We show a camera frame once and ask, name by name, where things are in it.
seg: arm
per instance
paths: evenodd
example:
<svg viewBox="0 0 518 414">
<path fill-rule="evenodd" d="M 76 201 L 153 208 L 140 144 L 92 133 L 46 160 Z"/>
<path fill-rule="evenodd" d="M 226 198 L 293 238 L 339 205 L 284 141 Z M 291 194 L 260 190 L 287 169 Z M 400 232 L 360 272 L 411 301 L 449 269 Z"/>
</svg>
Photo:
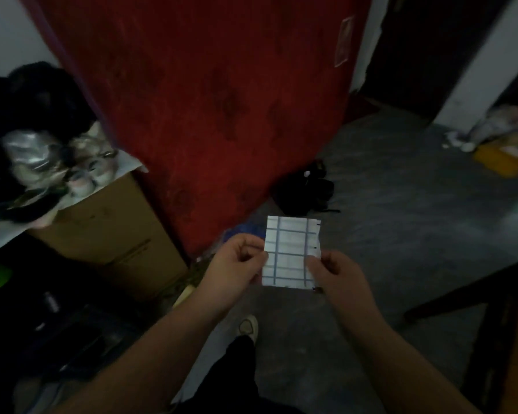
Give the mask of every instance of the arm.
<svg viewBox="0 0 518 414">
<path fill-rule="evenodd" d="M 337 251 L 306 263 L 389 413 L 480 414 L 384 321 L 359 265 Z"/>
<path fill-rule="evenodd" d="M 266 263 L 263 246 L 263 240 L 246 234 L 228 240 L 198 289 L 54 414 L 166 410 L 213 328 Z"/>
</svg>

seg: trash pile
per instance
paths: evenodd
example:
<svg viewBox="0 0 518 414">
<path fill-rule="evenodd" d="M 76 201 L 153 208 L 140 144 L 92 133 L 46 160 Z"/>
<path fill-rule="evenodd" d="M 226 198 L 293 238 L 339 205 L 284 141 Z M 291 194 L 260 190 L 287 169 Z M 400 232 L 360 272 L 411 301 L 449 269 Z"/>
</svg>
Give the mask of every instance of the trash pile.
<svg viewBox="0 0 518 414">
<path fill-rule="evenodd" d="M 46 62 L 0 77 L 0 220 L 47 226 L 113 180 L 117 151 L 73 78 Z"/>
<path fill-rule="evenodd" d="M 504 177 L 518 176 L 518 106 L 501 105 L 491 109 L 485 119 L 468 134 L 445 134 L 450 146 L 474 152 L 473 158 Z"/>
</svg>

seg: shoe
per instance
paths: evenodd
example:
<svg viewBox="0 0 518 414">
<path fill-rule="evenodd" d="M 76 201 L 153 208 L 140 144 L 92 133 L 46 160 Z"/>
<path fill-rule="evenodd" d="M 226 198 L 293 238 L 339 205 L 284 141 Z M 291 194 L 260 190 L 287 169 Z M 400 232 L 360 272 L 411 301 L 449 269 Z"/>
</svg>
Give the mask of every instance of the shoe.
<svg viewBox="0 0 518 414">
<path fill-rule="evenodd" d="M 257 322 L 255 316 L 248 315 L 242 320 L 242 322 L 240 322 L 237 335 L 248 336 L 251 340 L 254 341 L 254 344 L 257 342 L 257 336 L 259 335 L 259 323 Z"/>
</svg>

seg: red wall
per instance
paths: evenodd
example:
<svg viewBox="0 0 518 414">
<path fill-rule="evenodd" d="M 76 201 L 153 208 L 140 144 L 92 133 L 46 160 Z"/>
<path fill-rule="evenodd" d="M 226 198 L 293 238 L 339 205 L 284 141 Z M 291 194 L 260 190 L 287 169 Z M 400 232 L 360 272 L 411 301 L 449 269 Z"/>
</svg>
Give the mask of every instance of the red wall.
<svg viewBox="0 0 518 414">
<path fill-rule="evenodd" d="M 23 0 L 189 254 L 337 132 L 370 0 Z M 334 68 L 355 15 L 349 62 Z"/>
</svg>

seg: cardboard box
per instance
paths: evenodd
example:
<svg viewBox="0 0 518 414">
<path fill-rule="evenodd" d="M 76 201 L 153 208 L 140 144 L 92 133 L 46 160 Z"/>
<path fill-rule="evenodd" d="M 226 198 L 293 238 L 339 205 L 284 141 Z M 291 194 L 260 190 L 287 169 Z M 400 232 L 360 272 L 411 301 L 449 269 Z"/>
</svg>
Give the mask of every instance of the cardboard box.
<svg viewBox="0 0 518 414">
<path fill-rule="evenodd" d="M 130 174 L 30 233 L 63 256 L 92 264 L 139 301 L 153 299 L 187 270 Z"/>
</svg>

